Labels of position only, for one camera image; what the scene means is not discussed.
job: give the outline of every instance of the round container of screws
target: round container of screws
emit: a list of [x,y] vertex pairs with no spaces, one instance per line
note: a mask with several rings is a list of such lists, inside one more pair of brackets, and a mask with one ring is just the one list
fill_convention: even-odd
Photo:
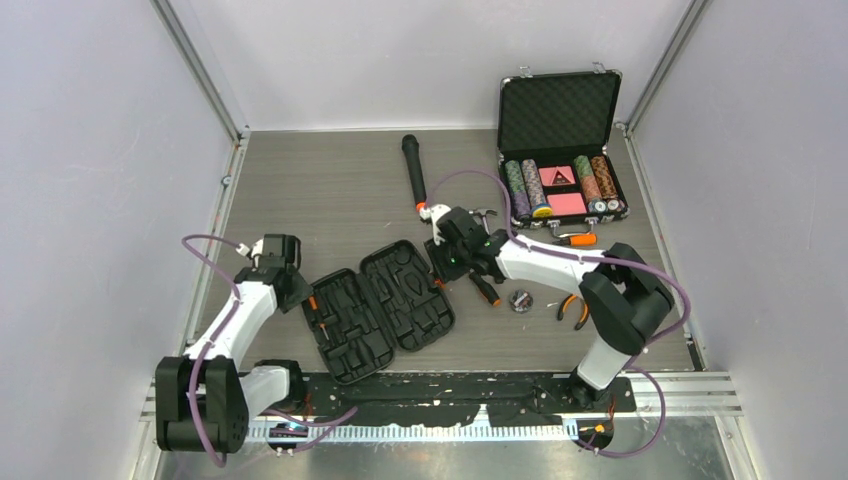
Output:
[[509,308],[516,313],[527,313],[533,308],[533,297],[527,290],[516,290],[509,296]]

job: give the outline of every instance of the white panel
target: white panel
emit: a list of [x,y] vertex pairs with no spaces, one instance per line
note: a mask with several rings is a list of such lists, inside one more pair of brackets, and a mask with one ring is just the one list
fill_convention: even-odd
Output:
[[636,132],[770,479],[848,468],[846,20],[841,0],[713,2]]
[[147,1],[4,2],[0,477],[126,478],[231,146]]
[[624,73],[625,119],[688,2],[190,0],[254,130],[493,126],[501,78]]

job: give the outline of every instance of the black handle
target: black handle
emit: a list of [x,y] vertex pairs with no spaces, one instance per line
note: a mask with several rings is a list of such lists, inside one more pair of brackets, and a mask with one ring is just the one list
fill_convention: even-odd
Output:
[[409,183],[412,184],[412,199],[415,200],[415,208],[420,210],[427,200],[427,191],[424,189],[424,174],[421,173],[421,158],[418,156],[418,139],[415,135],[405,135],[400,149],[406,157]]
[[471,272],[468,274],[468,278],[474,282],[474,285],[477,285],[477,290],[480,290],[480,293],[483,294],[483,297],[487,302],[489,302],[489,305],[497,307],[501,304],[501,297],[498,295],[495,287],[491,286],[489,282],[483,280],[483,277],[481,277],[479,273]]

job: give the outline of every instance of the stack of poker chips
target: stack of poker chips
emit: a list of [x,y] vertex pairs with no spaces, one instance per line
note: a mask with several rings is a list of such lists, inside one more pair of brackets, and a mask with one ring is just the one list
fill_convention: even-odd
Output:
[[530,199],[527,197],[527,189],[524,186],[524,177],[521,174],[521,166],[516,160],[510,160],[504,164],[506,179],[509,184],[509,194],[512,197],[514,216],[519,221],[529,220],[532,208]]
[[607,167],[607,161],[602,156],[592,157],[592,170],[595,171],[595,180],[601,190],[601,197],[607,203],[607,209],[618,212],[624,208],[624,202],[618,198],[618,190],[612,181],[612,175]]
[[593,213],[606,212],[607,204],[603,200],[603,195],[598,186],[598,181],[595,179],[595,172],[592,170],[589,158],[585,155],[575,158],[574,169],[577,171],[577,178],[580,179],[580,188],[583,190],[583,196],[586,197],[586,208]]
[[542,178],[539,177],[539,169],[533,160],[521,162],[521,172],[524,174],[524,184],[527,186],[527,197],[530,199],[530,212],[533,218],[550,217],[554,214],[553,208],[545,198],[542,190]]

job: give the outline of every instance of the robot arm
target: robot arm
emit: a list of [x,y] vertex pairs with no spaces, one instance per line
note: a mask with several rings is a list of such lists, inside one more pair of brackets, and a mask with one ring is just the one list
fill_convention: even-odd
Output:
[[442,282],[472,272],[489,275],[498,283],[530,280],[583,298],[598,337],[575,369],[570,390],[587,408],[605,399],[606,388],[630,358],[642,351],[674,306],[671,292],[653,275],[557,255],[644,263],[628,245],[615,244],[606,251],[575,250],[542,244],[523,235],[512,242],[504,230],[489,234],[461,207],[434,205],[426,210],[428,207],[419,215],[433,223],[434,236],[425,246]]
[[[265,235],[253,248],[240,249],[239,253],[253,263],[234,279],[240,298],[230,294],[200,339],[183,356],[165,357],[156,368],[156,436],[163,450],[203,450],[187,397],[189,373],[195,362],[202,362],[198,405],[218,452],[238,451],[248,422],[272,404],[296,405],[305,396],[297,362],[265,360],[243,377],[237,370],[265,321],[278,308],[285,313],[312,294],[298,271],[300,241],[289,235]],[[231,315],[235,301],[239,306]],[[204,358],[200,358],[209,344]]]

